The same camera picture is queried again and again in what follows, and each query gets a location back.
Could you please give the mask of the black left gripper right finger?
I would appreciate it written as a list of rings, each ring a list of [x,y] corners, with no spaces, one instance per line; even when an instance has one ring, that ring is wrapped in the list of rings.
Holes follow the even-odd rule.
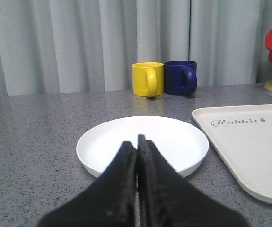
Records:
[[[189,184],[144,135],[138,136],[138,189],[144,227],[247,227],[246,219]]]

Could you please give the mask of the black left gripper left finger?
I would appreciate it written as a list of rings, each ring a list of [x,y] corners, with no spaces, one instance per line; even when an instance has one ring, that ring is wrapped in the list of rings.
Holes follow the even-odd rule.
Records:
[[[123,142],[107,169],[83,193],[41,218],[39,227],[133,227],[137,151]]]

